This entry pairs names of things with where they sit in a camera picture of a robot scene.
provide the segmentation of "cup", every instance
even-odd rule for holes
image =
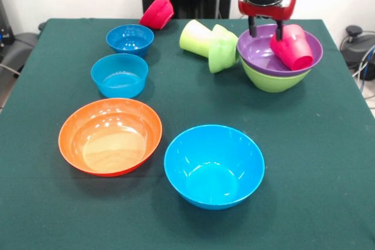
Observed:
[[[291,70],[310,67],[313,55],[304,30],[299,25],[287,25],[283,34],[280,41],[275,36],[271,38],[270,47],[275,55]]]
[[[212,31],[197,20],[191,20],[182,30],[180,47],[208,58],[211,40]]]
[[[213,30],[191,20],[182,30],[180,47],[209,59],[211,73],[218,73],[237,62],[238,37],[220,25]]]
[[[162,29],[174,14],[171,0],[154,0],[139,23],[152,29]]]
[[[211,73],[218,73],[235,65],[237,41],[238,37],[234,33],[229,32],[223,26],[214,26],[209,50]]]

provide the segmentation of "stacked bowls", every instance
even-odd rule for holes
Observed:
[[[275,30],[275,24],[258,26],[257,37],[251,37],[246,30],[237,43],[237,51],[246,75],[259,89],[271,93],[283,92],[298,84],[323,57],[323,47],[319,40],[305,31],[306,40],[312,50],[313,63],[302,70],[290,70],[270,48]]]

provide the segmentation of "table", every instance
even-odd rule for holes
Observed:
[[[324,46],[321,63],[279,94],[240,66],[212,75],[182,51],[187,20],[155,32],[149,79],[137,97],[159,113],[163,137],[138,170],[84,174],[59,153],[65,119],[102,99],[91,66],[111,54],[121,19],[51,19],[0,115],[0,249],[374,249],[375,121],[321,20],[296,20]],[[220,23],[239,35],[246,20]],[[163,156],[180,132],[224,124],[248,134],[267,165],[260,188],[225,211],[183,200]]]

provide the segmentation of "green bowl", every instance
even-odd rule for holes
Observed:
[[[310,70],[308,70],[305,73],[299,74],[297,76],[288,77],[268,76],[249,67],[242,58],[241,62],[247,76],[255,84],[255,86],[263,91],[270,93],[279,93],[292,88],[302,79],[304,79],[310,72]]]

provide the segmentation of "orange bowl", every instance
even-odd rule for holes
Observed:
[[[142,165],[161,137],[162,123],[152,108],[136,100],[112,98],[73,113],[60,130],[59,148],[75,168],[113,177]]]

